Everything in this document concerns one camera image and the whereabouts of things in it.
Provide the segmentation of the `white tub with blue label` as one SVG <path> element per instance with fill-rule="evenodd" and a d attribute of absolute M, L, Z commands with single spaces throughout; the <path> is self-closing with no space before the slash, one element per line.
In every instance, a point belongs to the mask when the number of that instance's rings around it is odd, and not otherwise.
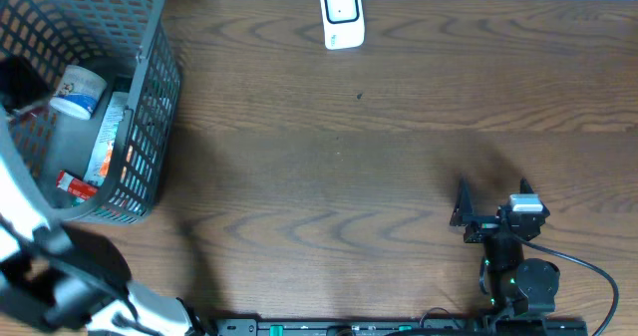
<path fill-rule="evenodd" d="M 77 65 L 69 65 L 49 105 L 70 117 L 89 120 L 107 84 L 98 74 Z"/>

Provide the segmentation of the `orange small box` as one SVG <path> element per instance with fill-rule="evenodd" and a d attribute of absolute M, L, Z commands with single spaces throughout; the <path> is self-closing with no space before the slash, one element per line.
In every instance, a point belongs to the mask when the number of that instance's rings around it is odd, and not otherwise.
<path fill-rule="evenodd" d="M 101 178 L 105 178 L 108 175 L 109 166 L 110 166 L 112 155 L 113 155 L 113 150 L 114 150 L 114 142 L 113 141 L 107 142 L 106 152 L 105 152 L 103 160 L 100 163 L 100 168 L 99 168 L 99 176 Z"/>

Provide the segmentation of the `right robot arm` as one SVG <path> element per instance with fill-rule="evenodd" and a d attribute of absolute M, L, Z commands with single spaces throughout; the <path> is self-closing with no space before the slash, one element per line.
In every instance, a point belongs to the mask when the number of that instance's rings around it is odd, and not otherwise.
<path fill-rule="evenodd" d="M 459 183 L 450 225 L 465 230 L 465 243 L 483 247 L 479 287 L 492 302 L 483 325 L 492 332 L 517 321 L 541 323 L 555 310 L 559 269 L 551 262 L 526 258 L 522 249 L 540 235 L 547 217 L 548 208 L 526 179 L 520 181 L 519 192 L 490 215 L 475 212 L 468 183 Z"/>

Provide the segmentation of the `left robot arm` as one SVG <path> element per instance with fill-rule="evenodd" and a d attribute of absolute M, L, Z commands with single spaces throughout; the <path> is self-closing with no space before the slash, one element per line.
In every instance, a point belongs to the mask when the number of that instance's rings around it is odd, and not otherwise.
<path fill-rule="evenodd" d="M 32 142 L 54 147 L 58 131 L 25 131 L 20 143 L 1 124 L 1 310 L 42 332 L 86 328 L 92 335 L 203 335 L 193 310 L 133 281 L 118 250 L 105 238 L 77 229 L 75 220 L 135 223 L 153 208 L 179 91 L 173 59 L 138 64 L 109 173 L 89 200 L 54 208 L 32 177 L 50 165 Z"/>

